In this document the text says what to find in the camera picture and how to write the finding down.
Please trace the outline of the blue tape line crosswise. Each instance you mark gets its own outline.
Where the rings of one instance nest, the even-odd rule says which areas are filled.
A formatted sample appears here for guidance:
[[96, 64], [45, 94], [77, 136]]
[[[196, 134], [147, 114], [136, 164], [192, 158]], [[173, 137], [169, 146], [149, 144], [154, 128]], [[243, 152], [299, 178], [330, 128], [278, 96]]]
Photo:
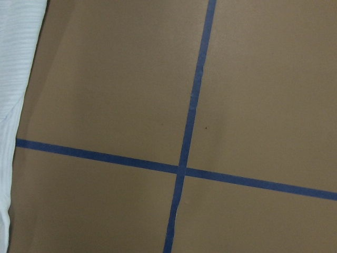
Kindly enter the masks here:
[[247, 177], [239, 177], [230, 174], [199, 170], [194, 168], [181, 168], [171, 164], [123, 157], [119, 155], [112, 155], [107, 153], [100, 153], [70, 147], [64, 147], [60, 145], [48, 144], [43, 142], [30, 141], [25, 139], [16, 139], [16, 146], [19, 148], [26, 148], [36, 151], [49, 152], [54, 154], [67, 155], [70, 157], [101, 161], [112, 164], [119, 164], [123, 166], [136, 167], [141, 169], [148, 169], [153, 171], [167, 172], [172, 174], [178, 174], [183, 171], [185, 176], [200, 178], [205, 180], [212, 180], [218, 182], [231, 183], [246, 187], [260, 188], [265, 190], [272, 190], [277, 192], [284, 192], [290, 194], [296, 194], [307, 197], [314, 197], [326, 200], [336, 200], [336, 193], [331, 191], [312, 189], [300, 186], [294, 186], [290, 184], [277, 183], [272, 181], [258, 180]]

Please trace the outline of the light blue striped shirt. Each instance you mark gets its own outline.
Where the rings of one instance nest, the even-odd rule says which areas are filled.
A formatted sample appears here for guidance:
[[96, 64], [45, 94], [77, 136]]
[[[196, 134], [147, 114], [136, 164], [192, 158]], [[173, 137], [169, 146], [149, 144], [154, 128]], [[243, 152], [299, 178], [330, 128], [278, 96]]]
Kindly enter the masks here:
[[9, 242], [18, 124], [46, 7], [46, 1], [1, 1], [1, 252]]

